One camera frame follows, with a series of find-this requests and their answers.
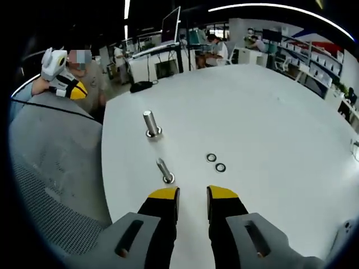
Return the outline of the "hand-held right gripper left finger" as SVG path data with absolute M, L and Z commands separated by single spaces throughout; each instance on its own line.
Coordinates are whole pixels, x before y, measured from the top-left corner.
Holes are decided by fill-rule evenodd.
M 157 189 L 138 212 L 106 228 L 90 253 L 90 268 L 169 268 L 177 237 L 179 187 Z

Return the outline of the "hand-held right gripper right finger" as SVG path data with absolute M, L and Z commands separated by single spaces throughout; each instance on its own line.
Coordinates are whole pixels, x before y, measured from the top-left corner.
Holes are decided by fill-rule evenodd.
M 258 213 L 249 213 L 227 188 L 207 187 L 209 239 L 216 268 L 324 268 L 317 257 L 292 249 L 288 237 Z

